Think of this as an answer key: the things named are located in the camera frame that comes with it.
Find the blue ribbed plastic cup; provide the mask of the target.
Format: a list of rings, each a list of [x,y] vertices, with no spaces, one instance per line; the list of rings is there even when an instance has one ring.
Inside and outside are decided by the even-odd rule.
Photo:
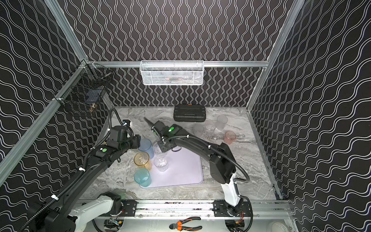
[[[140,146],[138,148],[141,152],[146,152],[150,159],[154,157],[154,151],[152,142],[149,139],[141,139]]]

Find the yellow transparent cup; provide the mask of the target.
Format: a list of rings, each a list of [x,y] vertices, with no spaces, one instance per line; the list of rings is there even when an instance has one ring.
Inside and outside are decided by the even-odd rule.
[[[150,156],[146,152],[139,152],[134,156],[134,163],[137,165],[139,168],[146,168],[147,170],[152,169],[152,164],[150,161]]]

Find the teal plastic cup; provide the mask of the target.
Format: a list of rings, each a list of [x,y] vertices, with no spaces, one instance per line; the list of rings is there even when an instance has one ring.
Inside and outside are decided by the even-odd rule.
[[[134,181],[142,187],[148,187],[151,184],[151,176],[146,168],[138,169],[134,174]]]

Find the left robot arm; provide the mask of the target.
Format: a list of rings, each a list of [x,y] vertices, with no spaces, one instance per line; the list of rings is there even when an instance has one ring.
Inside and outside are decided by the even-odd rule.
[[[130,149],[137,149],[141,137],[134,134],[131,121],[120,120],[120,125],[111,126],[97,146],[88,152],[77,173],[60,190],[36,209],[30,209],[28,220],[19,231],[73,232],[77,217],[70,212],[80,196],[94,180]]]

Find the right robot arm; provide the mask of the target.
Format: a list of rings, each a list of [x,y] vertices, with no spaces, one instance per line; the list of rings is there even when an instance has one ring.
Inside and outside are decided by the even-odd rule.
[[[144,120],[155,136],[158,137],[157,142],[162,152],[180,147],[208,161],[211,177],[223,189],[226,214],[232,217],[242,215],[243,202],[247,197],[239,193],[237,182],[248,183],[250,182],[250,176],[237,163],[226,143],[220,145],[209,143],[177,124],[166,126],[160,120],[155,123],[147,118],[144,118]]]

